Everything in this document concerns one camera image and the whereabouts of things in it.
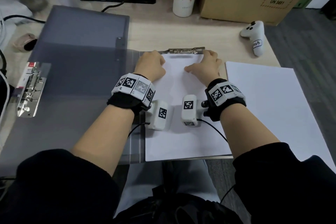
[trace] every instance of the gray plastic folder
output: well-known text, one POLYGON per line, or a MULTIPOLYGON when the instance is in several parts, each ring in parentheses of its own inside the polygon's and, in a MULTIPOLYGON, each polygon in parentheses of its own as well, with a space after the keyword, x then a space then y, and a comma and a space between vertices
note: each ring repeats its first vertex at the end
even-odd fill
MULTIPOLYGON (((0 176, 14 175, 21 161, 39 151, 69 150, 78 141, 106 107, 118 79, 139 59, 140 52, 127 50, 128 25, 128 16, 53 7, 29 58, 50 64, 45 87, 36 115, 17 117, 0 154, 0 176)), ((128 139, 119 163, 144 158, 140 128, 128 139)))

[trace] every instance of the light blue jeans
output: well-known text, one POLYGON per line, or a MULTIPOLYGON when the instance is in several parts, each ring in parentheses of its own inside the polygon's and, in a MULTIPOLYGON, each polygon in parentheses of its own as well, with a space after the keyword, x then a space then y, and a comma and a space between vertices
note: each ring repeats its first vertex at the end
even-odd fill
MULTIPOLYGON (((177 193, 187 193, 204 200, 220 202, 209 176, 208 166, 203 159, 176 160, 172 161, 172 165, 177 193)), ((131 164, 115 217, 137 202, 153 196, 152 189, 162 184, 162 162, 131 164)))

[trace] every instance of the dark floor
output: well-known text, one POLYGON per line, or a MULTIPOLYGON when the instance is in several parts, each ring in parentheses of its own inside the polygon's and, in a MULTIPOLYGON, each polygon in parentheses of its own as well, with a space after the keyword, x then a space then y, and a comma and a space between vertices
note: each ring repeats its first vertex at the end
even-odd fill
MULTIPOLYGON (((278 26, 266 26, 265 35, 280 65, 294 68, 336 162, 336 21, 328 20, 319 10, 293 9, 278 26)), ((220 198, 235 183, 232 162, 207 160, 220 198)), ((127 166, 119 166, 114 175, 121 188, 127 171, 127 166)), ((250 223, 249 213, 233 190, 223 204, 244 223, 250 223)))

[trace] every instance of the silver metal clip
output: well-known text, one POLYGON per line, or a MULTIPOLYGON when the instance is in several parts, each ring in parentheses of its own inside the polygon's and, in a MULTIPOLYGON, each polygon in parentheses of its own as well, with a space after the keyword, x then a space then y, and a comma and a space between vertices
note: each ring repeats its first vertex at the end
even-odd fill
POLYGON ((18 117, 31 118, 36 115, 41 94, 47 80, 46 76, 42 77, 41 75, 39 62, 31 63, 33 63, 31 71, 25 74, 28 77, 27 84, 23 87, 19 96, 19 104, 17 105, 18 117))
POLYGON ((203 54, 205 47, 184 48, 184 49, 168 49, 162 54, 203 54))

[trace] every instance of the qr code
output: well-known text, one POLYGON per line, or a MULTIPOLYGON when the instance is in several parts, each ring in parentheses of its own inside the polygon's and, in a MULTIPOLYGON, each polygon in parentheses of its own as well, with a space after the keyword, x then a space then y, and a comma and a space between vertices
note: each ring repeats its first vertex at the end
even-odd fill
POLYGON ((233 92, 233 89, 229 85, 221 86, 220 89, 225 93, 233 92))
POLYGON ((240 90, 238 90, 238 88, 236 87, 236 86, 234 86, 234 85, 231 85, 231 87, 235 90, 235 91, 238 91, 238 92, 240 92, 241 93, 241 91, 240 90))
POLYGON ((137 81, 136 79, 127 77, 123 83, 123 86, 133 88, 136 81, 137 81))
POLYGON ((186 126, 195 126, 195 124, 193 122, 184 122, 184 124, 186 126))
POLYGON ((185 101, 183 109, 192 109, 193 106, 194 106, 194 102, 193 101, 185 101))
POLYGON ((119 80, 119 82, 117 83, 116 87, 120 86, 121 84, 123 84, 125 78, 122 78, 119 80))
POLYGON ((148 101, 151 101, 153 96, 154 96, 154 92, 151 89, 149 89, 146 95, 146 99, 148 99, 148 101))
POLYGON ((213 99, 213 101, 217 101, 217 99, 219 99, 221 96, 223 96, 222 95, 222 93, 219 91, 219 90, 216 90, 215 92, 213 92, 212 94, 211 94, 211 97, 212 97, 212 99, 213 99))
POLYGON ((166 115, 167 115, 167 110, 166 109, 163 109, 160 107, 160 110, 159 110, 159 117, 165 119, 166 118, 166 115))
POLYGON ((138 81, 134 87, 134 90, 139 91, 142 94, 146 94, 148 87, 149 87, 148 84, 145 84, 142 81, 138 81))

